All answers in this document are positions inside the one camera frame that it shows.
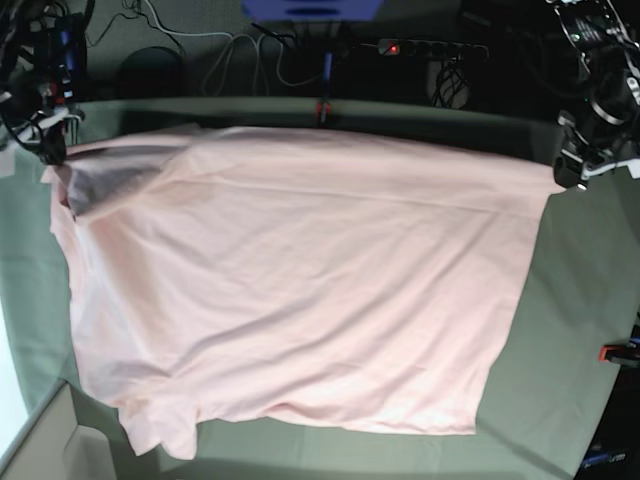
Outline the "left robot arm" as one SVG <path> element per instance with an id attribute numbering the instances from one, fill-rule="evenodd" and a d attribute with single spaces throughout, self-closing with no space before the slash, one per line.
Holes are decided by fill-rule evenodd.
<path id="1" fill-rule="evenodd" d="M 583 105 L 562 111 L 555 182 L 585 189 L 618 168 L 639 177 L 639 44 L 610 1 L 552 1 L 586 75 Z"/>

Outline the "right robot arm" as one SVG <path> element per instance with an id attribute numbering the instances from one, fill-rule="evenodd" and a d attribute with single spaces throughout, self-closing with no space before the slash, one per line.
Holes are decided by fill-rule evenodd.
<path id="1" fill-rule="evenodd" d="M 86 31 L 96 3 L 73 12 L 65 1 L 1 3 L 1 175 L 20 151 L 60 165 L 77 142 L 89 95 Z"/>

